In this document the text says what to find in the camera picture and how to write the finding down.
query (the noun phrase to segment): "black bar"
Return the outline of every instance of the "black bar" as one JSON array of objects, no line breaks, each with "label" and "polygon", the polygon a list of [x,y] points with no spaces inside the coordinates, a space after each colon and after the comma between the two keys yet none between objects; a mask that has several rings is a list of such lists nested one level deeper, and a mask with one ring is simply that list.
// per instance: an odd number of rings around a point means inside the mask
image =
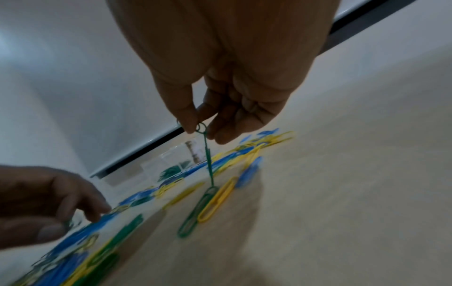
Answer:
[{"label": "black bar", "polygon": [[[331,26],[330,35],[328,36],[328,39],[326,40],[320,54],[334,48],[340,43],[413,3],[414,1],[415,0],[371,0],[365,3],[361,7],[334,22]],[[155,142],[152,142],[137,152],[106,168],[105,170],[100,171],[95,174],[95,176],[101,179],[146,154],[147,152],[157,148],[163,143],[166,143],[182,134],[183,132],[184,130],[182,127],[179,127],[162,138],[157,139]]]}]

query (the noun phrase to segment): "person's left hand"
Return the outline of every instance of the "person's left hand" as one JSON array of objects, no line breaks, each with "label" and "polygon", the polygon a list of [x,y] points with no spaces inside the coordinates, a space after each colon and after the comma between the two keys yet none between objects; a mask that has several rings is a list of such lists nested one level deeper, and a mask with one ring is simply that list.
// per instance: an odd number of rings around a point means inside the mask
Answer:
[{"label": "person's left hand", "polygon": [[76,209],[96,222],[111,207],[93,184],[77,174],[0,166],[0,249],[63,237]]}]

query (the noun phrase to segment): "person's right hand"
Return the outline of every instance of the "person's right hand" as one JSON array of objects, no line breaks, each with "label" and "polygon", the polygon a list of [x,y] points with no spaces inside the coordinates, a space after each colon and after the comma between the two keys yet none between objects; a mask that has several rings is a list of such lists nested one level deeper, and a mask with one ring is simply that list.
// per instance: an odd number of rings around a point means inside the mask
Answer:
[{"label": "person's right hand", "polygon": [[[108,0],[185,131],[217,115],[208,138],[224,144],[281,112],[303,82],[339,0]],[[204,77],[203,104],[192,84]]]},{"label": "person's right hand", "polygon": [[96,222],[111,207],[79,175],[45,167],[0,166],[0,249],[63,237],[76,209]]}]

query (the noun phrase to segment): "pile of paper clips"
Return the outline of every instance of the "pile of paper clips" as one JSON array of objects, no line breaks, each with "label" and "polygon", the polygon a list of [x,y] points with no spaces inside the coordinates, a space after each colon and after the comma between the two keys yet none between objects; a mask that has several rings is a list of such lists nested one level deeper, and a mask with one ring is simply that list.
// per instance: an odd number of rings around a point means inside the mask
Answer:
[{"label": "pile of paper clips", "polygon": [[[242,141],[240,141],[240,145],[235,149],[227,152],[226,154],[218,154],[213,158],[210,158],[210,151],[207,148],[207,141],[205,142],[207,166],[209,169],[209,174],[211,176],[211,186],[206,190],[204,195],[196,204],[195,208],[191,211],[187,219],[179,228],[179,237],[187,237],[188,235],[190,235],[198,222],[206,222],[212,217],[212,215],[224,203],[226,198],[232,193],[234,189],[242,188],[251,181],[254,174],[259,169],[260,163],[262,162],[262,157],[259,156],[261,149],[287,141],[292,138],[288,136],[291,131],[275,135],[275,133],[277,132],[278,129],[272,131],[263,131],[257,135],[256,139],[250,139],[251,135],[249,135]],[[227,183],[224,184],[221,188],[218,188],[214,185],[213,177],[221,174],[229,167],[234,166],[243,160],[245,160],[245,164],[240,176],[230,178]],[[164,206],[164,209],[179,202],[184,197],[193,193],[203,184],[204,183],[199,183],[184,190],[177,197],[166,204]]]}]

